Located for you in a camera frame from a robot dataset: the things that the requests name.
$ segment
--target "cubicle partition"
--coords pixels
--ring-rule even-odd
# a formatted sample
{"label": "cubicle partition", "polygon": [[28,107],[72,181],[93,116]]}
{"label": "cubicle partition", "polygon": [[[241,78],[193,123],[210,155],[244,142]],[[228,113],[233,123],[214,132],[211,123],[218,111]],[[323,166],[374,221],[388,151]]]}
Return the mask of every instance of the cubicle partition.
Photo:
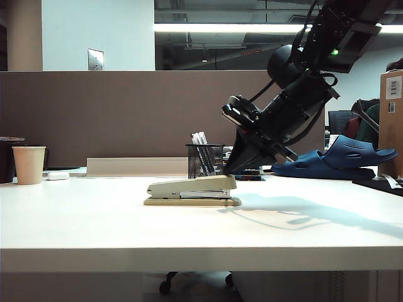
{"label": "cubicle partition", "polygon": [[[190,133],[232,145],[236,127],[221,115],[228,97],[250,98],[269,81],[263,70],[2,72],[0,135],[49,149],[49,166],[88,157],[185,157]],[[256,103],[265,107],[273,86]],[[324,116],[293,148],[324,146]]]}

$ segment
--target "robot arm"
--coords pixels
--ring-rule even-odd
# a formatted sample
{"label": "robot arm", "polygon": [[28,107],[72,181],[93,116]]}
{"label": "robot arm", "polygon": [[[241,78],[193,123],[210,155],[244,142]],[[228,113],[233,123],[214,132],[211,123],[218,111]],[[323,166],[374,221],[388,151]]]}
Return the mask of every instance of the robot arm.
{"label": "robot arm", "polygon": [[[392,0],[327,0],[307,35],[297,33],[293,45],[279,48],[269,59],[271,82],[255,97],[231,96],[222,114],[237,126],[236,141],[225,174],[270,165],[278,154],[287,160],[297,155],[288,146],[302,139],[320,117],[325,104],[339,94],[332,88],[332,73],[348,73],[380,31],[377,24]],[[260,110],[253,101],[273,83],[282,92]],[[293,134],[310,119],[306,129]]]}

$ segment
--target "stapler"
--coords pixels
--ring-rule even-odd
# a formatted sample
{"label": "stapler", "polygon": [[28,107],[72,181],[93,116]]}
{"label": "stapler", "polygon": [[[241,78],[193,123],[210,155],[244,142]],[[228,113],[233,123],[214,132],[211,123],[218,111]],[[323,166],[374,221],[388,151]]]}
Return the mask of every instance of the stapler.
{"label": "stapler", "polygon": [[231,198],[230,190],[236,189],[233,175],[204,176],[184,181],[168,181],[151,184],[147,193],[151,197],[145,205],[172,206],[239,206],[241,201]]}

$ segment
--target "white paper cup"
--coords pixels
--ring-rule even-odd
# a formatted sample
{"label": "white paper cup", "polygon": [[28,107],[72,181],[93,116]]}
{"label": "white paper cup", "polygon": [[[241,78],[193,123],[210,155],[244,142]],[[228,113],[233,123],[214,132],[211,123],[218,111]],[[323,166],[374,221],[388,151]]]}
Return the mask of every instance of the white paper cup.
{"label": "white paper cup", "polygon": [[42,182],[46,147],[13,147],[18,184]]}

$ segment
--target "white wall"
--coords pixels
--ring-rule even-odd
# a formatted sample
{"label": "white wall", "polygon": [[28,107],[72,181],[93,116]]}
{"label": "white wall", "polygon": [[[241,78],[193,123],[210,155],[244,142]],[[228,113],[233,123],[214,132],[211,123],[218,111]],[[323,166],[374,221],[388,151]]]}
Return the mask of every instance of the white wall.
{"label": "white wall", "polygon": [[155,70],[151,0],[42,0],[43,70],[88,70],[87,48],[104,70]]}
{"label": "white wall", "polygon": [[349,74],[336,74],[339,79],[334,87],[341,95],[326,104],[327,112],[331,110],[350,110],[357,99],[379,98],[380,74],[386,71],[387,64],[403,57],[403,37],[378,36],[373,45],[353,66]]}

